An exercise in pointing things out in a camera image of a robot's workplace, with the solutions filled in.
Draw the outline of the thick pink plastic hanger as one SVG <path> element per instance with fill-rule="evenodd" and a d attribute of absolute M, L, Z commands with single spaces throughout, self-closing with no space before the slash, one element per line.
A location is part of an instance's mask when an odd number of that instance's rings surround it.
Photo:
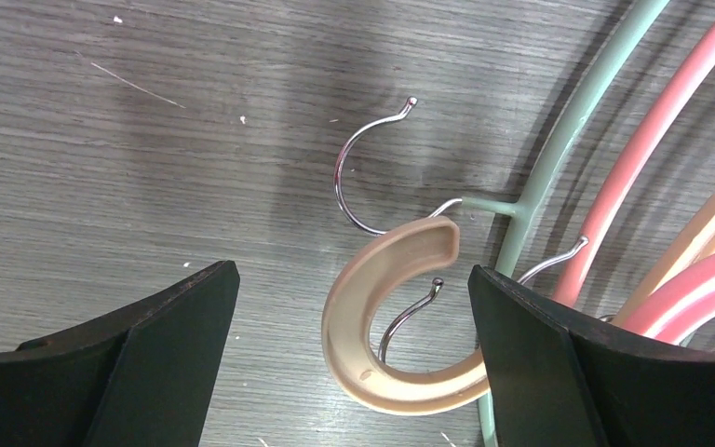
<path fill-rule="evenodd" d="M 656 290 L 614 325 L 628 332 L 677 345 L 715 318 L 715 254 L 693 264 Z"/>

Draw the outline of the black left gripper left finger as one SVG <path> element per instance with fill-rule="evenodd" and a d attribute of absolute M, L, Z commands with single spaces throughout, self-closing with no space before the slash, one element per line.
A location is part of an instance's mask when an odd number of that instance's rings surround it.
<path fill-rule="evenodd" d="M 219 261 L 0 352 L 0 446 L 196 446 L 239 284 Z"/>

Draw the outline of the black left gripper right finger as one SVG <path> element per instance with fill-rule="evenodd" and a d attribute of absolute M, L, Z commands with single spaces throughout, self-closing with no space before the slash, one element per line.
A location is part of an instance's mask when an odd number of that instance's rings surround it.
<path fill-rule="evenodd" d="M 468 280 L 503 446 L 715 446 L 715 354 L 655 341 L 481 266 Z"/>

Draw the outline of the beige plastic hanger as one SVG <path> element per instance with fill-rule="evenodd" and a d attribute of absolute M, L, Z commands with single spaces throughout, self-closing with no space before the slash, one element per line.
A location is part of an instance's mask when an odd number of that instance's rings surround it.
<path fill-rule="evenodd" d="M 480 353 L 443 370 L 411 373 L 386 366 L 371 349 L 371 323 L 382 302 L 411 278 L 453 264 L 459 242 L 459 227 L 447 217 L 405 223 L 364 247 L 334 281 L 322 315 L 322 347 L 332 377 L 352 399 L 381 413 L 428 415 L 461 407 L 489 391 Z M 656 290 L 712 254 L 700 255 Z M 617 316 L 629 316 L 646 299 L 629 313 L 623 305 Z"/>

